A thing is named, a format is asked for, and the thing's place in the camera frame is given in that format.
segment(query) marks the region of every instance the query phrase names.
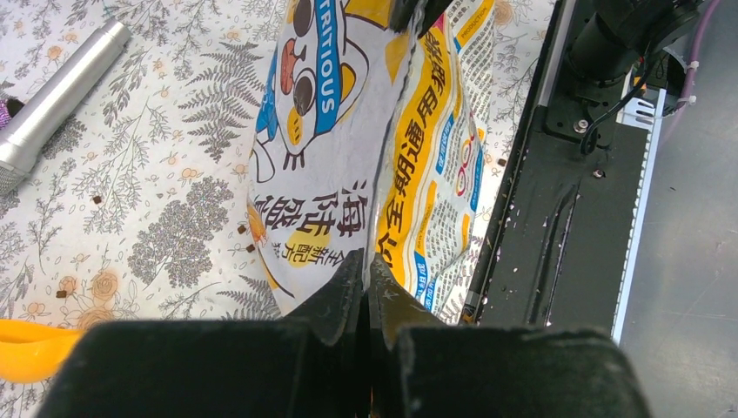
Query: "gray floor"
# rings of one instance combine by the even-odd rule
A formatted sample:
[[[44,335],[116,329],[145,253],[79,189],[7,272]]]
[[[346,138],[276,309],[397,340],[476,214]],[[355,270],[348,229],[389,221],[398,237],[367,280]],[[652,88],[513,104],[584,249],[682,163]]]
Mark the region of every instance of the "gray floor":
[[[698,105],[656,159],[621,344],[659,418],[738,417],[736,25],[738,2],[723,0]]]

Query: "blue label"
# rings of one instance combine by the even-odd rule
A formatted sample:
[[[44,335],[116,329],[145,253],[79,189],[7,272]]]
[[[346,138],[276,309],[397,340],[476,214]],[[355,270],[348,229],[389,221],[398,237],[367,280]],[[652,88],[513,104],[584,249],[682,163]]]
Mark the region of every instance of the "blue label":
[[[439,147],[439,160],[436,163],[436,172],[441,174],[443,167],[446,165],[446,151],[448,151],[448,137],[451,135],[451,128],[453,127],[453,114],[448,117],[446,125],[443,127],[443,132],[440,134],[440,147]]]
[[[316,105],[318,120],[315,134],[320,135],[333,129],[339,115],[341,104],[341,78],[339,63],[339,26],[336,21],[334,1],[316,2],[315,8],[318,29],[318,86]]]
[[[428,282],[426,259],[418,252],[415,252],[415,267],[418,269],[418,288],[415,289],[415,299],[418,299],[426,290],[426,283]]]
[[[426,307],[426,309],[429,310],[429,311],[433,307],[433,296],[434,296],[434,293],[435,293],[434,291],[436,290],[436,281],[437,280],[434,280],[431,283],[431,286],[429,286],[428,287],[428,290],[426,291],[426,303],[423,304],[423,306]]]
[[[472,192],[472,210],[477,212],[477,205],[480,202],[480,188],[482,184],[482,164],[484,164],[484,151],[480,150],[477,155],[477,164],[474,167],[474,191]]]
[[[266,129],[269,140],[277,135],[277,112],[274,108],[274,76],[277,72],[277,52],[272,57],[272,66],[269,67],[269,75],[266,76],[266,93],[261,101],[261,108],[256,117],[256,132]]]

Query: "black cable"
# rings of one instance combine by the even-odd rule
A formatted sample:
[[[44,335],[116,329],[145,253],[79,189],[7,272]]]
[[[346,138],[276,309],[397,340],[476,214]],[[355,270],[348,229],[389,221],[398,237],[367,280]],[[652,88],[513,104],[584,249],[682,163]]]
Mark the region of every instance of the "black cable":
[[[646,84],[646,79],[651,75],[651,72],[654,70],[654,63],[650,63],[651,59],[651,45],[649,45],[646,49],[646,54],[643,56],[643,75],[641,76],[641,79],[638,80],[638,83],[635,85],[631,91],[629,91],[618,103],[616,103],[613,107],[610,108],[609,111],[607,111],[604,115],[600,116],[599,118],[595,119],[594,122],[592,122],[589,127],[587,128],[587,131],[584,132],[584,138],[582,138],[580,142],[580,152],[582,155],[589,155],[597,148],[597,137],[594,136],[597,128],[602,125],[603,122],[611,118],[614,114],[621,111],[623,107],[625,107],[628,102],[632,98],[635,97],[636,94],[643,88],[643,86]]]

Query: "cartoon tongue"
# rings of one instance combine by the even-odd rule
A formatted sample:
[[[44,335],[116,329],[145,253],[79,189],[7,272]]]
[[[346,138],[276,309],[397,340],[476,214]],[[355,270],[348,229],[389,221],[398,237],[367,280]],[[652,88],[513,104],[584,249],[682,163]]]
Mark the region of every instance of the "cartoon tongue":
[[[282,68],[280,84],[282,86],[282,92],[289,94],[292,91],[294,80],[292,79],[292,71],[295,69],[295,63],[298,58],[295,57],[295,40],[290,39],[286,42],[285,48],[282,50]]]

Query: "snack bag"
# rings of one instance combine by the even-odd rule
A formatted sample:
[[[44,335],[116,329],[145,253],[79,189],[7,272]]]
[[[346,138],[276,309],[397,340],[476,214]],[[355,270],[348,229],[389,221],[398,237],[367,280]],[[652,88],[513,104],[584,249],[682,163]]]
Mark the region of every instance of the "snack bag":
[[[391,174],[378,184],[386,199],[376,251],[437,316],[469,247],[484,156],[454,40],[445,16],[420,39],[393,120]]]
[[[292,0],[250,159],[249,224],[282,314],[366,247],[386,127],[416,16],[387,29],[392,0]]]

